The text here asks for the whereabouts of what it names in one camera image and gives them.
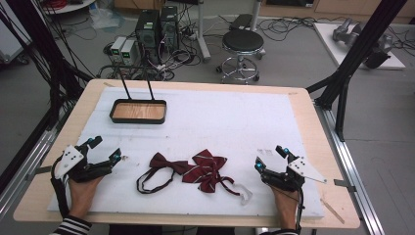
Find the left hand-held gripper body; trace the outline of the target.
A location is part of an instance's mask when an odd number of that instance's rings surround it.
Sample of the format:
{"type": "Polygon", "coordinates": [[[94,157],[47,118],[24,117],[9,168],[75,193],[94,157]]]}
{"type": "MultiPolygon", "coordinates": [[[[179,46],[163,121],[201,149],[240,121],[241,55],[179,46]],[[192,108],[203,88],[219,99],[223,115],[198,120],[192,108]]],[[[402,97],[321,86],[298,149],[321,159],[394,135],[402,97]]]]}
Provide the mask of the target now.
{"type": "Polygon", "coordinates": [[[89,146],[68,145],[58,164],[58,168],[53,170],[55,179],[64,179],[68,176],[77,183],[88,182],[112,172],[113,164],[111,161],[104,161],[98,164],[90,164],[87,161],[89,146]]]}

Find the clear plastic bag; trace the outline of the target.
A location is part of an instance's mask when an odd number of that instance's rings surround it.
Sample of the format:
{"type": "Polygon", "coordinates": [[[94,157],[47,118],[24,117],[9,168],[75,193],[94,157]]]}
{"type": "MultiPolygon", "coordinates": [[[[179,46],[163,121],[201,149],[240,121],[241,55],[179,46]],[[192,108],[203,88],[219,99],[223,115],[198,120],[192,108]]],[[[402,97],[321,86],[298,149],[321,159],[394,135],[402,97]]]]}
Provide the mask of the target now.
{"type": "Polygon", "coordinates": [[[119,28],[124,23],[124,18],[111,9],[95,8],[89,10],[94,29],[116,27],[119,28]]]}

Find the plain dark red bow tie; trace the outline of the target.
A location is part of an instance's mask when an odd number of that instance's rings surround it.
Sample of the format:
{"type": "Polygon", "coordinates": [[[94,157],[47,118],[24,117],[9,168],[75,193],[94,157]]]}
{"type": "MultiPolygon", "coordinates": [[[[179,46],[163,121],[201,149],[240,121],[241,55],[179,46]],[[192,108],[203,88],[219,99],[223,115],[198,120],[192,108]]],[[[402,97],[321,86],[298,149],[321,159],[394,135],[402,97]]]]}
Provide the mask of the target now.
{"type": "Polygon", "coordinates": [[[150,160],[150,169],[147,170],[136,180],[137,191],[141,194],[154,194],[168,186],[174,178],[174,174],[183,175],[188,170],[187,161],[168,161],[161,153],[156,153],[150,160]],[[172,173],[170,178],[162,185],[156,186],[153,189],[146,189],[145,182],[151,179],[160,169],[171,168],[172,173]]]}

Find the black computer tower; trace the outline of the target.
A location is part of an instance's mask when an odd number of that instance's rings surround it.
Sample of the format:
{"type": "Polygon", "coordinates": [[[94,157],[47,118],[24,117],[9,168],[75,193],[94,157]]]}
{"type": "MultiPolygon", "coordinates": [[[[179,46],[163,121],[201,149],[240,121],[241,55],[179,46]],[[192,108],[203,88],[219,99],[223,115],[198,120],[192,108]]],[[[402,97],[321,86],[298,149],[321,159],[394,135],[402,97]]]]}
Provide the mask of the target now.
{"type": "Polygon", "coordinates": [[[135,33],[141,53],[147,54],[154,64],[158,64],[158,48],[161,41],[160,12],[152,9],[143,10],[139,15],[135,33]]]}
{"type": "Polygon", "coordinates": [[[170,51],[177,50],[178,44],[178,9],[176,6],[164,6],[161,9],[161,32],[164,46],[170,51]]]}

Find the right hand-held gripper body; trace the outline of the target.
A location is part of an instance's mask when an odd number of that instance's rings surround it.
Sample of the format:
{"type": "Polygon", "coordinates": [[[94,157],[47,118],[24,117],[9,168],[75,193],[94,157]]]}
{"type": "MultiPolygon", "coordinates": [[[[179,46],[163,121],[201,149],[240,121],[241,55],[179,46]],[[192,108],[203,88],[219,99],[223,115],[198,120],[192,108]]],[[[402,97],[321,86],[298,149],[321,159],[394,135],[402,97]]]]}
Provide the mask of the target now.
{"type": "Polygon", "coordinates": [[[305,157],[296,157],[291,163],[287,161],[285,172],[276,172],[266,168],[259,175],[265,184],[290,192],[298,191],[306,178],[322,183],[327,182],[327,179],[305,157]]]}

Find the striped dark red bow tie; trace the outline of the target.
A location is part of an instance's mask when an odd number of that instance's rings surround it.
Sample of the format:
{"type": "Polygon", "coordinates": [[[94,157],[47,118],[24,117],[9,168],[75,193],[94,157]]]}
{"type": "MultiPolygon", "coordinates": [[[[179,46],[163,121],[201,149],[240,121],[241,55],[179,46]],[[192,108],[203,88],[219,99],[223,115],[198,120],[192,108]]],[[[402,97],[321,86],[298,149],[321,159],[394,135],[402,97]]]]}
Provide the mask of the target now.
{"type": "Polygon", "coordinates": [[[241,204],[247,205],[253,193],[243,184],[236,183],[229,176],[222,176],[220,170],[227,163],[227,159],[214,156],[208,149],[200,151],[192,158],[194,164],[188,165],[188,170],[182,175],[185,183],[198,184],[198,189],[204,193],[215,193],[216,185],[220,184],[228,193],[240,197],[241,204]]]}

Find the person's left hand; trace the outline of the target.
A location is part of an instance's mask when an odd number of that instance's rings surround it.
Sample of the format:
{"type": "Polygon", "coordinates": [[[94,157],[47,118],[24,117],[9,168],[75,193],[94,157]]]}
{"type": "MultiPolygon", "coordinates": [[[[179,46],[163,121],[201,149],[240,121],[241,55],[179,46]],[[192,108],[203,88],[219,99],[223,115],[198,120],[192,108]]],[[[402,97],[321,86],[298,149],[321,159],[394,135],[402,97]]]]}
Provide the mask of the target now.
{"type": "Polygon", "coordinates": [[[69,181],[71,207],[69,215],[84,219],[88,214],[96,193],[97,186],[102,181],[102,177],[88,182],[69,181]]]}

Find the round white table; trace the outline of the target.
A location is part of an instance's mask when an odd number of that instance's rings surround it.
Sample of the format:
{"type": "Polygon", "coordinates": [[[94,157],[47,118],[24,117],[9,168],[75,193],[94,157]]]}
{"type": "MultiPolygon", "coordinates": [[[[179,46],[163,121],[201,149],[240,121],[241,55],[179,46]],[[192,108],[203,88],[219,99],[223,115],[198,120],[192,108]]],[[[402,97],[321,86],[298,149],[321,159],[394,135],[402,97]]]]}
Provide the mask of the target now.
{"type": "Polygon", "coordinates": [[[41,8],[46,14],[55,15],[77,11],[95,2],[96,0],[44,0],[41,8]]]}

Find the white cabinet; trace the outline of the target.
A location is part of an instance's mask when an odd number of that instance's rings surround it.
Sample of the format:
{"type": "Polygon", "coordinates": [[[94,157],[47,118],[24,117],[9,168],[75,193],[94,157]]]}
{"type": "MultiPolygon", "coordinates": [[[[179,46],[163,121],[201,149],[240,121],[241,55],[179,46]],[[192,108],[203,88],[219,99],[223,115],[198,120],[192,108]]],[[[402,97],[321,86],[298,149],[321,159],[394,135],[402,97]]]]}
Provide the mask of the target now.
{"type": "MultiPolygon", "coordinates": [[[[26,45],[30,44],[30,37],[26,33],[22,24],[13,12],[8,14],[12,20],[13,29],[26,45]]],[[[0,20],[0,64],[10,64],[19,53],[23,51],[23,46],[18,38],[0,20]]]]}

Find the black tray with wooden bottom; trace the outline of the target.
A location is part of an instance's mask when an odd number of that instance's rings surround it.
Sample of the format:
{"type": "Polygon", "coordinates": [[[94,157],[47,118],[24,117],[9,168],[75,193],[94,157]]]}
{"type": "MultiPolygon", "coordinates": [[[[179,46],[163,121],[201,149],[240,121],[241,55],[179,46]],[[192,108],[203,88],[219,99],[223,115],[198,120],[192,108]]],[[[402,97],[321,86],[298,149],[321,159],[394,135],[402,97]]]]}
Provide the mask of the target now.
{"type": "Polygon", "coordinates": [[[116,99],[110,112],[114,123],[163,124],[165,121],[167,102],[156,100],[149,79],[146,79],[150,100],[132,99],[124,79],[121,80],[126,92],[126,99],[116,99]]]}

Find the aluminium rail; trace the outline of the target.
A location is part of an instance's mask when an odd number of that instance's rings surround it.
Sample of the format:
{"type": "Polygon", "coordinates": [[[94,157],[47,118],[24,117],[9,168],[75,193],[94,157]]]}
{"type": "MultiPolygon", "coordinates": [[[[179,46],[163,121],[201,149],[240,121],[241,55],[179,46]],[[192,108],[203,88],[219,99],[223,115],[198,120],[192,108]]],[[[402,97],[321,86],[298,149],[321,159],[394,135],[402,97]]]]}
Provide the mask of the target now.
{"type": "Polygon", "coordinates": [[[323,110],[318,106],[314,106],[314,108],[323,125],[326,136],[332,146],[336,162],[344,178],[343,180],[340,180],[339,183],[345,187],[351,195],[354,206],[357,209],[359,220],[363,222],[369,235],[385,235],[383,226],[375,212],[369,195],[366,192],[347,144],[345,141],[341,140],[339,134],[335,130],[336,118],[333,115],[333,112],[323,110]]]}
{"type": "Polygon", "coordinates": [[[72,108],[61,109],[57,121],[52,122],[52,111],[48,110],[0,174],[0,222],[34,175],[47,171],[48,166],[43,167],[41,163],[56,141],[71,111],[72,108]]]}

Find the grey metal table leg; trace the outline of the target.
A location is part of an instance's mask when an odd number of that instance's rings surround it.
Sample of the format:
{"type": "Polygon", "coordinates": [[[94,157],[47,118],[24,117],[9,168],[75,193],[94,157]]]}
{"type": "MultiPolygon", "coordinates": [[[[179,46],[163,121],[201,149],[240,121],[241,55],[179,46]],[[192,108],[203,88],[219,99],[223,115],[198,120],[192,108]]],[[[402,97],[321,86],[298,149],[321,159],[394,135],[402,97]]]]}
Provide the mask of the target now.
{"type": "Polygon", "coordinates": [[[198,3],[198,31],[197,41],[202,53],[202,61],[207,63],[211,59],[207,43],[204,38],[204,0],[197,0],[198,3]]]}
{"type": "Polygon", "coordinates": [[[262,3],[262,0],[254,0],[250,31],[256,31],[256,25],[257,25],[261,3],[262,3]]]}

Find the person's right hand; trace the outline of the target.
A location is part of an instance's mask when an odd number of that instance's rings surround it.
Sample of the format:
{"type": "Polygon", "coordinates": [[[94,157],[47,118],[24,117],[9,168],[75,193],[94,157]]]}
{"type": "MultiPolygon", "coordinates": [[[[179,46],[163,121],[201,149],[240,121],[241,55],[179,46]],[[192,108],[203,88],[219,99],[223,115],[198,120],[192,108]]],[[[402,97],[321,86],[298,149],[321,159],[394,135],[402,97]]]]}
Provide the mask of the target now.
{"type": "Polygon", "coordinates": [[[271,190],[274,195],[275,205],[281,228],[295,229],[299,192],[284,191],[276,187],[272,187],[271,190]]]}

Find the black round stool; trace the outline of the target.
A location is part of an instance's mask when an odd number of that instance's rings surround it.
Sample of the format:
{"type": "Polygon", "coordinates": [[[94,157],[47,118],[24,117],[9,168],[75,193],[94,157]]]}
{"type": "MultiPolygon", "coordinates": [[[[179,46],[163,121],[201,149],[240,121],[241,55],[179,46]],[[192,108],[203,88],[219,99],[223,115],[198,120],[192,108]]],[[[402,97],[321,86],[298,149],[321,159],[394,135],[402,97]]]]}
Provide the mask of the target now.
{"type": "Polygon", "coordinates": [[[263,38],[256,32],[245,29],[233,29],[222,37],[222,48],[231,53],[232,57],[224,60],[215,69],[222,74],[221,82],[227,78],[241,80],[246,84],[259,81],[259,70],[250,56],[258,56],[263,49],[263,38]]]}

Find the white power supply unit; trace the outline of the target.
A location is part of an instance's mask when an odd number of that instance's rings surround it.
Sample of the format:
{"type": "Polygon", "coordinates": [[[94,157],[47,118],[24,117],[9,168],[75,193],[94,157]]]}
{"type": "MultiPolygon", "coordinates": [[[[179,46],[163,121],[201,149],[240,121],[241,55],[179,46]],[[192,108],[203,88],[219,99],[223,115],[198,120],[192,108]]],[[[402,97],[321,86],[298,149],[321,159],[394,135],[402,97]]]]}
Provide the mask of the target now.
{"type": "Polygon", "coordinates": [[[121,49],[121,57],[127,66],[132,66],[138,57],[137,48],[133,39],[127,39],[121,49]]]}
{"type": "Polygon", "coordinates": [[[121,49],[126,41],[125,36],[119,36],[111,46],[112,59],[116,63],[122,62],[121,49]]]}

